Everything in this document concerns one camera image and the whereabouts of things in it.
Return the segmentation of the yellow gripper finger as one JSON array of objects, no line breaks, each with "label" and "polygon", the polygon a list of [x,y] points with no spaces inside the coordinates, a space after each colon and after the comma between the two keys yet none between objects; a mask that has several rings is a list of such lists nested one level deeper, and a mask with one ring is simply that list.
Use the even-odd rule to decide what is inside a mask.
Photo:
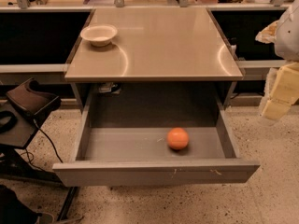
[{"label": "yellow gripper finger", "polygon": [[265,44],[275,43],[277,27],[278,21],[273,21],[255,36],[255,40]]},{"label": "yellow gripper finger", "polygon": [[271,68],[266,76],[261,116],[280,120],[299,99],[299,63],[287,63]]}]

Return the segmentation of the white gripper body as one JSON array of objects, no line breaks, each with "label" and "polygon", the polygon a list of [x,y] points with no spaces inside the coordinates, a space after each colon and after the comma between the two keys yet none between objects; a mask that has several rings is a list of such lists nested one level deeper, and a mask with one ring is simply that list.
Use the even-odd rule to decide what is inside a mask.
[{"label": "white gripper body", "polygon": [[278,20],[275,53],[284,60],[299,61],[299,0],[294,0]]}]

